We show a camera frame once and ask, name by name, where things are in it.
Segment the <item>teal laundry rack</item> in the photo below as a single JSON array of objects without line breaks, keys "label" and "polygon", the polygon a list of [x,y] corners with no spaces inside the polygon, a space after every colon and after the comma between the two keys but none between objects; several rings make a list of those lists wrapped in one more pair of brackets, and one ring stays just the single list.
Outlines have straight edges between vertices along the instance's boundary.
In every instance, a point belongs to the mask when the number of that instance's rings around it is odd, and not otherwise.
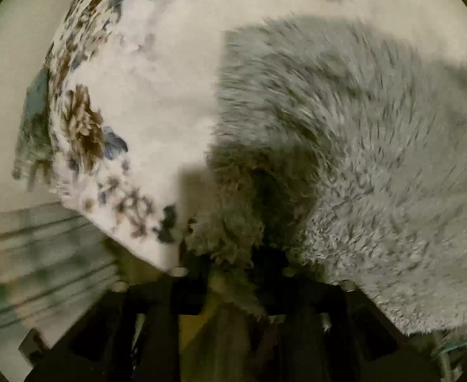
[{"label": "teal laundry rack", "polygon": [[441,381],[457,381],[467,368],[467,328],[434,330],[432,358],[438,362]]}]

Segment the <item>grey fleece pants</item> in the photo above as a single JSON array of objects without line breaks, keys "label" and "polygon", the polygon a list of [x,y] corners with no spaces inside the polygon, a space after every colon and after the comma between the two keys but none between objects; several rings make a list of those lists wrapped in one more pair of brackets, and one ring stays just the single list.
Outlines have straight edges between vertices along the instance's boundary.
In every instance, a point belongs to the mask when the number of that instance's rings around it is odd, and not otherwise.
[{"label": "grey fleece pants", "polygon": [[226,32],[210,206],[190,249],[238,270],[281,248],[354,282],[404,333],[467,326],[467,60],[422,56],[362,23]]}]

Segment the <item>striped green curtain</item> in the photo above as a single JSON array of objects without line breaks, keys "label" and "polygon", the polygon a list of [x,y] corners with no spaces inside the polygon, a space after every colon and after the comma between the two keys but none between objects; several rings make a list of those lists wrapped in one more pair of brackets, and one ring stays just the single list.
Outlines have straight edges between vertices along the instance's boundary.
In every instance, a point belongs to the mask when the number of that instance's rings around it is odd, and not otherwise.
[{"label": "striped green curtain", "polygon": [[58,203],[0,213],[0,330],[87,309],[119,277],[109,240]]}]

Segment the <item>floral bed quilt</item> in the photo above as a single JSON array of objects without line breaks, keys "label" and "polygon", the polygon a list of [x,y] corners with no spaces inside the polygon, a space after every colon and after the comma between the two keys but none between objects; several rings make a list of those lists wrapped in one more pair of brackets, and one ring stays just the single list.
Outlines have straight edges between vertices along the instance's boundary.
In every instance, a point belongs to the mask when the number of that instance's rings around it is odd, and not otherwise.
[{"label": "floral bed quilt", "polygon": [[74,0],[52,41],[49,132],[53,188],[133,255],[167,270],[205,196],[217,119],[223,35],[268,19],[348,18],[422,53],[467,58],[467,0]]}]

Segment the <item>small grey-blue cloth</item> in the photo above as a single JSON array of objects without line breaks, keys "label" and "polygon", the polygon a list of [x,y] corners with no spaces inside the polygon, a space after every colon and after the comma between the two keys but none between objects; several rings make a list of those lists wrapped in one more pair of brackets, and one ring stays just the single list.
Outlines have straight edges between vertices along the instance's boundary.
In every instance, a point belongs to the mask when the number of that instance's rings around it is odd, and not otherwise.
[{"label": "small grey-blue cloth", "polygon": [[48,185],[52,177],[53,150],[49,136],[49,69],[42,67],[26,90],[11,175],[32,191],[37,173]]}]

